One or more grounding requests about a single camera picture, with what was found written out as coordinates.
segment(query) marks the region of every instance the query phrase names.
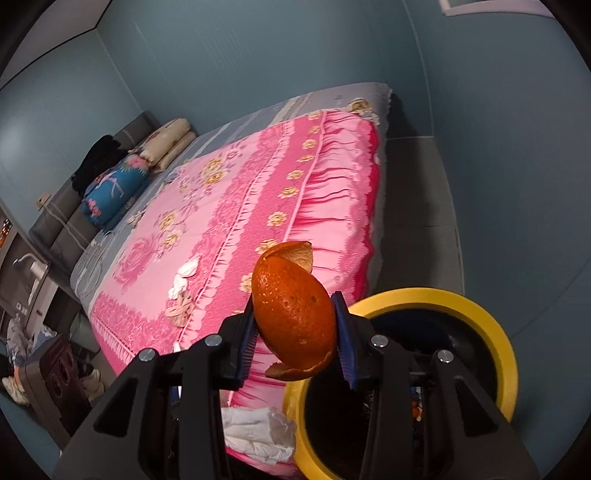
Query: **gray headboard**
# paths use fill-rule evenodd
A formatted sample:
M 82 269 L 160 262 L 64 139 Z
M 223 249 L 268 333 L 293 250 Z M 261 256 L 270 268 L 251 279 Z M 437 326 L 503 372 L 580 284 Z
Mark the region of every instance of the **gray headboard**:
M 158 127 L 160 125 L 156 119 L 149 112 L 143 112 L 113 138 L 121 144 L 121 148 L 130 150 Z M 53 215 L 43 210 L 29 230 L 31 243 L 50 263 L 49 277 L 74 299 L 76 296 L 70 288 L 70 276 L 83 254 L 78 243 L 86 248 L 98 233 L 98 228 L 82 213 L 81 203 L 82 198 L 72 188 L 72 180 L 68 179 L 47 203 L 47 209 L 68 228 L 64 228 Z

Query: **blue wall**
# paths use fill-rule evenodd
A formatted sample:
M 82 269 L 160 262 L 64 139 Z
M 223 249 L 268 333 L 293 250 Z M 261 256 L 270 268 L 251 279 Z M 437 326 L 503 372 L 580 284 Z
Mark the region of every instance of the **blue wall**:
M 185 116 L 204 133 L 295 95 L 378 81 L 400 97 L 418 134 L 431 134 L 401 0 L 114 0 L 99 32 L 160 122 Z
M 96 31 L 39 59 L 0 90 L 0 200 L 27 231 L 93 143 L 140 113 Z
M 591 405 L 591 73 L 552 18 L 408 2 L 424 53 L 466 294 L 512 337 L 515 425 L 543 473 Z

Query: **sneaker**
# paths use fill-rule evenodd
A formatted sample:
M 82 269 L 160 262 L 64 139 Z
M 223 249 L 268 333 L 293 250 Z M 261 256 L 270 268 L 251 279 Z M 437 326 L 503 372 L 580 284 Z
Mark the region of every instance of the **sneaker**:
M 30 405 L 29 399 L 25 391 L 17 385 L 14 377 L 5 377 L 2 379 L 2 385 L 6 388 L 10 398 L 15 401 L 18 405 Z
M 94 390 L 100 383 L 100 371 L 95 368 L 90 375 L 82 377 L 82 387 L 85 390 Z
M 92 390 L 85 388 L 84 393 L 86 394 L 88 401 L 93 401 L 95 398 L 100 397 L 105 393 L 105 386 L 101 382 L 98 382 Z
M 94 369 L 90 375 L 82 377 L 80 380 L 89 401 L 93 401 L 96 397 L 100 397 L 105 393 L 105 386 L 100 381 L 100 372 L 97 369 Z

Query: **gray floor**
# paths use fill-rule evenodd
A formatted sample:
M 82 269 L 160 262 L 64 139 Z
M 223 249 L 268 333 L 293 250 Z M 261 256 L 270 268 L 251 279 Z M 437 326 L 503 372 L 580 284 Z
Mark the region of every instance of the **gray floor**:
M 376 292 L 434 287 L 463 293 L 452 196 L 432 138 L 392 139 Z

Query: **gray bed sheet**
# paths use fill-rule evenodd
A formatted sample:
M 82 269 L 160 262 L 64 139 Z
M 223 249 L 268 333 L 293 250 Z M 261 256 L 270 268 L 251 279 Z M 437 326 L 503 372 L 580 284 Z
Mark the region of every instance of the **gray bed sheet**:
M 222 127 L 212 130 L 197 137 L 168 167 L 168 169 L 156 177 L 150 186 L 138 199 L 136 204 L 126 214 L 117 227 L 108 233 L 99 232 L 85 253 L 76 264 L 70 284 L 76 296 L 80 299 L 82 307 L 88 313 L 93 298 L 108 272 L 110 265 L 116 260 L 119 251 L 132 232 L 132 226 L 128 219 L 146 207 L 148 202 L 158 193 L 158 189 L 164 183 L 168 175 L 179 165 L 194 158 L 211 153 L 218 148 L 256 133 L 276 123 L 291 120 L 305 113 L 319 109 L 343 108 L 352 100 L 364 98 L 368 100 L 375 114 L 379 116 L 378 133 L 380 146 L 377 157 L 381 164 L 381 185 L 376 199 L 372 243 L 374 255 L 368 269 L 370 282 L 369 291 L 373 290 L 381 267 L 381 255 L 379 245 L 382 238 L 382 213 L 385 197 L 385 144 L 388 130 L 387 115 L 389 108 L 390 88 L 383 83 L 356 83 L 344 85 L 326 90 L 300 95 L 285 102 L 272 105 L 258 112 L 246 115 L 234 120 Z

